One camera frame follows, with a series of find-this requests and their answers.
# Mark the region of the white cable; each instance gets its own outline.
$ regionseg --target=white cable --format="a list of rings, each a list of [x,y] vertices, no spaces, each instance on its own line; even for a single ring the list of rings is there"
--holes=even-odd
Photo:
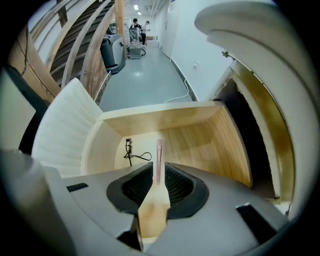
[[[177,100],[177,99],[181,99],[181,98],[187,97],[187,96],[189,95],[189,87],[187,86],[186,81],[187,81],[187,79],[184,79],[184,85],[185,85],[185,87],[186,87],[186,89],[187,89],[187,91],[188,91],[187,94],[184,95],[184,96],[181,96],[181,97],[168,99],[168,100],[166,100],[163,104],[165,104],[165,103],[167,103],[167,102],[169,102],[169,101],[173,101],[173,100]]]

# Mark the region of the black vent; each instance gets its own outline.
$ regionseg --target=black vent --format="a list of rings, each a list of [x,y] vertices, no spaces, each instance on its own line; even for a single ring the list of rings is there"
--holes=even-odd
[[[241,215],[260,245],[276,234],[276,231],[250,204],[239,206],[236,210]]]
[[[168,220],[191,217],[208,200],[209,189],[201,179],[168,162],[165,163],[164,178],[170,199]]]
[[[171,207],[190,195],[194,189],[194,183],[190,178],[168,165],[165,167],[165,186],[169,193]]]
[[[77,190],[84,189],[84,188],[86,188],[86,187],[89,187],[88,184],[86,184],[86,183],[79,183],[79,184],[67,186],[66,188],[68,189],[69,192],[73,192],[73,191],[77,191]]]
[[[109,184],[106,196],[118,211],[138,215],[138,209],[152,186],[153,170],[153,163],[149,162]]]
[[[123,183],[121,187],[122,193],[140,207],[152,186],[152,178],[152,168],[143,170],[127,182]]]

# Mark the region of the gray floor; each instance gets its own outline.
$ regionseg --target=gray floor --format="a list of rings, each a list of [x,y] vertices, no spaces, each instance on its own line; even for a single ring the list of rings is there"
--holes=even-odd
[[[162,104],[187,94],[170,60],[160,48],[146,48],[141,59],[127,59],[125,67],[111,77],[100,102],[102,111]],[[190,96],[169,102],[191,102]]]

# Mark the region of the pink handle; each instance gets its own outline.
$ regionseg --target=pink handle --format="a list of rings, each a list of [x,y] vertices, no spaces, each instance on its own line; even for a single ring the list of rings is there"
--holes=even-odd
[[[158,139],[156,142],[156,181],[160,183],[161,177],[161,157],[162,157],[162,139]]]

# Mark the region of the power outlet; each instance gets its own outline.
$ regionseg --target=power outlet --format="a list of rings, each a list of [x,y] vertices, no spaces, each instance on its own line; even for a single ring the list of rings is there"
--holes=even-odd
[[[200,64],[199,61],[196,60],[196,61],[193,63],[193,68],[196,70],[199,64]]]

